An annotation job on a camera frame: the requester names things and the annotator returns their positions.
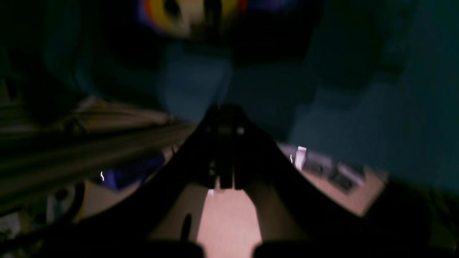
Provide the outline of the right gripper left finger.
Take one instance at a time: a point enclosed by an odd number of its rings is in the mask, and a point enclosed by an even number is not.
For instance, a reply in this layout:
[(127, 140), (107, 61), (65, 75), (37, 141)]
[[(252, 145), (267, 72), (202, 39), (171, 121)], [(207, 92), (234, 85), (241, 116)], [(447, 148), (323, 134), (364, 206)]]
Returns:
[(171, 240), (151, 240), (149, 234), (166, 219), (168, 212), (185, 197), (185, 205), (205, 197), (186, 193), (187, 186), (216, 185), (212, 165), (219, 109), (212, 106), (195, 131), (154, 177), (113, 207), (63, 229), (49, 237), (38, 258), (203, 258), (203, 248), (190, 239), (191, 212), (172, 219), (168, 230), (178, 231)]

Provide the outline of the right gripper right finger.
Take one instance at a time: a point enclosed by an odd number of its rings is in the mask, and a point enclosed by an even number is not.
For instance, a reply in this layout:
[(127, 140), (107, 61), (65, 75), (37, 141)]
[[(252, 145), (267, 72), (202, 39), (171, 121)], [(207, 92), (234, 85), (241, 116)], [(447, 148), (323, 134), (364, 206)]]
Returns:
[(431, 212), (400, 186), (371, 197), (363, 215), (341, 206), (308, 181), (276, 143), (250, 122), (238, 106), (228, 106), (234, 145), (234, 183), (254, 203), (262, 237), (283, 224), (286, 214), (300, 241), (273, 240), (259, 252), (302, 251), (321, 258), (431, 258)]

